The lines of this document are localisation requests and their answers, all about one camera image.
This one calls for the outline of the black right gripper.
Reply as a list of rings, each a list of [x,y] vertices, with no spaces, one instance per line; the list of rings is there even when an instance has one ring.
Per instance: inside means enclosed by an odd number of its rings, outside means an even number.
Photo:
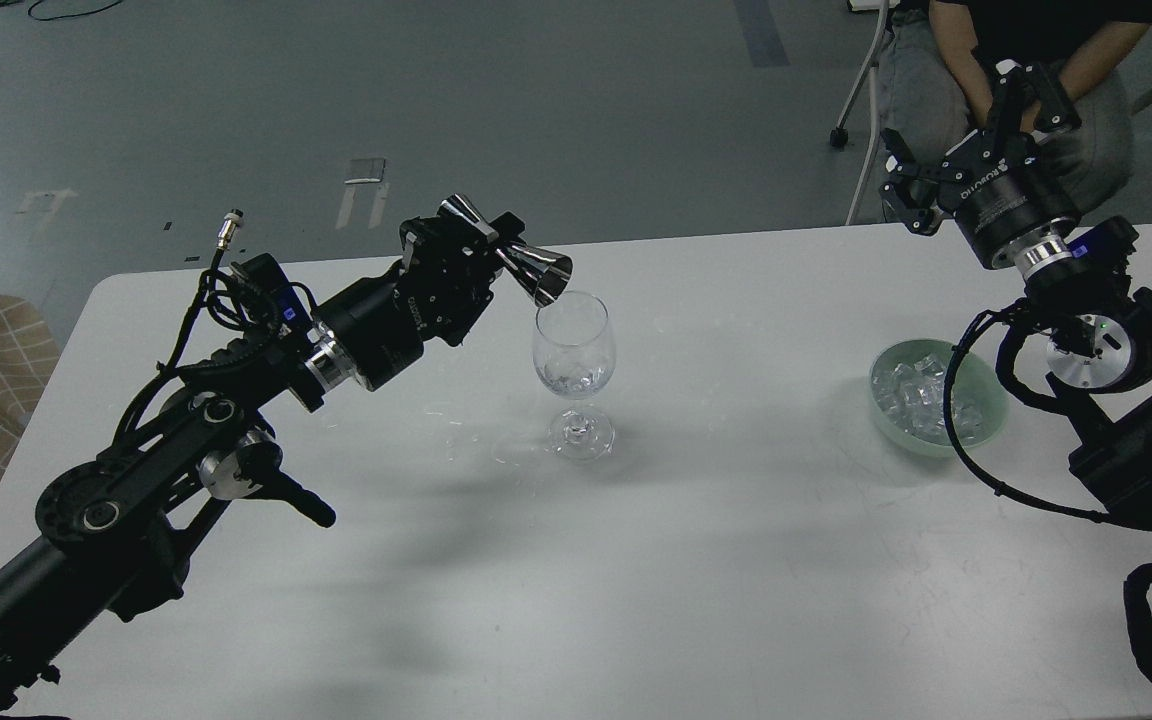
[[[984,270],[1014,264],[1015,243],[1068,236],[1082,211],[1039,158],[1036,141],[1079,131],[1083,119],[1058,74],[1043,61],[995,60],[983,47],[973,60],[995,101],[982,131],[938,156],[916,156],[893,128],[879,137],[888,151],[879,197],[905,232],[933,236],[950,215]]]

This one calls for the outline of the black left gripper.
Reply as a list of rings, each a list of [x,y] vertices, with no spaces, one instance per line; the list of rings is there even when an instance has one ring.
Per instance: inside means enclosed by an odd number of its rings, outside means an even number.
[[[494,251],[524,247],[524,220],[511,211],[492,220]],[[453,217],[406,220],[402,255],[387,272],[365,276],[317,306],[320,355],[338,376],[369,391],[392,381],[424,355],[425,343],[465,342],[494,300],[497,265],[467,260],[467,223]]]

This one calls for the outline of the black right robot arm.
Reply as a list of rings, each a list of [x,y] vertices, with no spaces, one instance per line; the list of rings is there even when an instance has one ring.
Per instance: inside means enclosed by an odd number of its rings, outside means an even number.
[[[1024,406],[1070,420],[1071,473],[1100,502],[1087,520],[1152,532],[1152,290],[1128,273],[1137,228],[1082,213],[1043,161],[1043,143],[1082,124],[1039,63],[1000,61],[986,124],[920,159],[895,129],[882,200],[909,232],[956,223],[984,270],[1018,270],[1023,296],[993,323],[996,377]]]

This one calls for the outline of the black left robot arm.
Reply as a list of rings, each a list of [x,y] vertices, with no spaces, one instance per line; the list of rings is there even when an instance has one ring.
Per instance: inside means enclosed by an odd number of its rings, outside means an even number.
[[[282,470],[262,406],[291,393],[320,409],[342,382],[378,389],[439,338],[450,347],[502,274],[536,306],[573,275],[567,256],[526,245],[525,225],[485,220],[465,197],[399,227],[402,253],[317,301],[273,255],[221,268],[242,222],[223,220],[169,361],[132,397],[111,444],[50,483],[38,538],[0,569],[0,717],[18,689],[58,682],[54,660],[101,612],[129,621],[179,600],[189,561],[229,503],[271,500],[320,526],[338,515]]]

